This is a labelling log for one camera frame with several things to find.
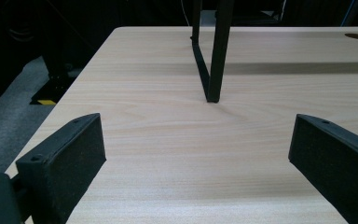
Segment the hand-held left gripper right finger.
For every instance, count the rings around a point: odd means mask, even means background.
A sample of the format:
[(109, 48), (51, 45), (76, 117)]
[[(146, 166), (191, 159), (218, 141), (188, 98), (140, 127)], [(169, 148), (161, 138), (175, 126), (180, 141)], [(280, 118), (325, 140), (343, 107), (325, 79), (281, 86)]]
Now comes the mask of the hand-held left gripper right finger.
[(349, 224), (358, 224), (358, 135), (298, 114), (288, 159)]

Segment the black stand base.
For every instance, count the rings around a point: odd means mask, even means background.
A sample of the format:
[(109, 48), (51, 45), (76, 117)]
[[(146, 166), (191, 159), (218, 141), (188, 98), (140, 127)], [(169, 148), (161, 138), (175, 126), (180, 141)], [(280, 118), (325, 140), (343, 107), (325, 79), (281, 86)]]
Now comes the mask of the black stand base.
[(74, 83), (80, 70), (71, 63), (56, 63), (45, 56), (43, 61), (48, 69), (48, 81), (32, 96), (30, 104), (56, 105)]

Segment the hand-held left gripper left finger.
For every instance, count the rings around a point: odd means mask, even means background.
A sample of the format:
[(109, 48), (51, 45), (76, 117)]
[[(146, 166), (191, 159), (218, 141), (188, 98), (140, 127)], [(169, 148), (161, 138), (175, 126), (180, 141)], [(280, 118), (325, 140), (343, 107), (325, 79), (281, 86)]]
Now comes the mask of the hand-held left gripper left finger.
[(34, 224), (65, 224), (105, 161), (98, 113), (69, 121), (18, 159)]

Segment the black metal rack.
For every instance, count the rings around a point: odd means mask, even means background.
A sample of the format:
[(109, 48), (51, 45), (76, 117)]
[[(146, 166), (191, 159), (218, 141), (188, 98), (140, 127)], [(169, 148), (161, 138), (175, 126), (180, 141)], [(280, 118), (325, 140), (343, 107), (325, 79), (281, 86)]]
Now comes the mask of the black metal rack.
[(208, 103), (218, 103), (222, 88), (227, 46), (235, 0), (219, 0), (214, 30), (211, 68), (207, 69), (200, 49), (200, 13), (202, 0), (193, 0), (191, 44)]

